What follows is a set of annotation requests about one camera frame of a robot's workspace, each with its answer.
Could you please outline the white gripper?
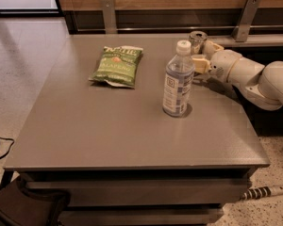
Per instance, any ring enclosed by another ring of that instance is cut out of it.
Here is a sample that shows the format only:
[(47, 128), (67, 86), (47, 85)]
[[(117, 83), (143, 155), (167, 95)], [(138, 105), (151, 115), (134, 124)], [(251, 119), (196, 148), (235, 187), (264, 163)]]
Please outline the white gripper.
[(211, 40), (205, 41), (202, 54), (206, 57), (203, 55), (193, 55), (191, 57), (195, 71), (197, 73), (207, 73), (211, 69), (209, 75), (222, 83), (227, 82), (232, 67), (242, 58), (240, 53), (224, 50), (223, 46)]

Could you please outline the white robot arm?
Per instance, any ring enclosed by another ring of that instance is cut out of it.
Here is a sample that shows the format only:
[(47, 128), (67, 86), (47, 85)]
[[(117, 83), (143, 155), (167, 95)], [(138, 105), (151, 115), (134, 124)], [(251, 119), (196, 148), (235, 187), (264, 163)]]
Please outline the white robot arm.
[(264, 66), (210, 40), (193, 42), (191, 57), (198, 73), (230, 84), (257, 107), (274, 111), (283, 106), (283, 61)]

